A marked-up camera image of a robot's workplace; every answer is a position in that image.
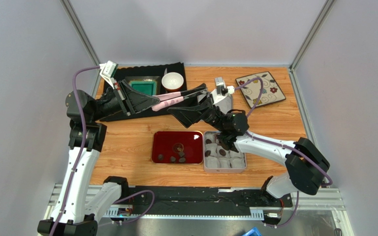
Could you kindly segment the red lacquer tray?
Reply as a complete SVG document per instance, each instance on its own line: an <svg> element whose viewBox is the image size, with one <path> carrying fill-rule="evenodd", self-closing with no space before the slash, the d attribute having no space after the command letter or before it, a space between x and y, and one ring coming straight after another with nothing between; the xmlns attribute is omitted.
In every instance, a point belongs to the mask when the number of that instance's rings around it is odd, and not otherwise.
<svg viewBox="0 0 378 236"><path fill-rule="evenodd" d="M179 152L185 153L185 163L179 163ZM176 157L171 163L170 157ZM153 136L151 161L156 164L191 164L198 165L204 158L204 137L200 131L158 131Z"/></svg>

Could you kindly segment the pink handled metal tongs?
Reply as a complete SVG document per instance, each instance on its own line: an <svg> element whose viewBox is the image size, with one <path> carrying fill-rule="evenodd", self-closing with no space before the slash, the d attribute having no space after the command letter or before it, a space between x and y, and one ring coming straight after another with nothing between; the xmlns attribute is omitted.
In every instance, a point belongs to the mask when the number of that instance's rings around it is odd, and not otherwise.
<svg viewBox="0 0 378 236"><path fill-rule="evenodd" d="M152 106L151 109L156 112L161 109L180 103L179 96L180 96L180 92L172 92L172 93L167 93L167 94L162 94L162 95L156 95L155 98L158 98L160 102Z"/></svg>

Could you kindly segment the silver tin with paper cups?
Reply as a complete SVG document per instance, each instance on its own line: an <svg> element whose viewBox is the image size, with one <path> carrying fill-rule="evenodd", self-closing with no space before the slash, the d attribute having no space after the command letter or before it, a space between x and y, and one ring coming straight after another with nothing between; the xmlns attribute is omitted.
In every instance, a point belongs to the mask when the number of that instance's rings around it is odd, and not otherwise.
<svg viewBox="0 0 378 236"><path fill-rule="evenodd" d="M206 131L204 133L204 152L211 151L211 155L203 158L203 169L207 173L242 173L247 167L246 156L241 152L225 150L226 156L219 154L220 149L224 149L218 141L218 131Z"/></svg>

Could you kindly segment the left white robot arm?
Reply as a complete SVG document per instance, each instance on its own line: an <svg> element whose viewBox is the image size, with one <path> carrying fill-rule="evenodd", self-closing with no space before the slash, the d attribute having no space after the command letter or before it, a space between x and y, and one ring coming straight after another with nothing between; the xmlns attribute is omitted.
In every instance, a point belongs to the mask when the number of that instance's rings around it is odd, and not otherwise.
<svg viewBox="0 0 378 236"><path fill-rule="evenodd" d="M106 125L98 121L118 112L138 114L159 104L160 99L136 91L126 82L114 82L110 92L99 99L74 85L65 103L71 128L67 170L55 208L49 219L38 223L37 231L43 236L95 236L101 218L128 188L125 178L108 177L86 201L107 132Z"/></svg>

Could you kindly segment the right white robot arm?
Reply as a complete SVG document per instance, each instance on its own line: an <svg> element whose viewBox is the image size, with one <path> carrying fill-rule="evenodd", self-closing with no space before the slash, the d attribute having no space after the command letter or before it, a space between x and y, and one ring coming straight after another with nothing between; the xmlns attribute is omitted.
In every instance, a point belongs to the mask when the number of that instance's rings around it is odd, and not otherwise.
<svg viewBox="0 0 378 236"><path fill-rule="evenodd" d="M271 201L297 191L316 195L324 180L330 178L330 164L312 141L284 141L255 134L249 131L246 112L222 112L215 105L214 93L205 92L195 106L172 105L167 111L186 128L202 120L218 130L218 141L225 150L254 154L284 166L285 173L267 178L261 187Z"/></svg>

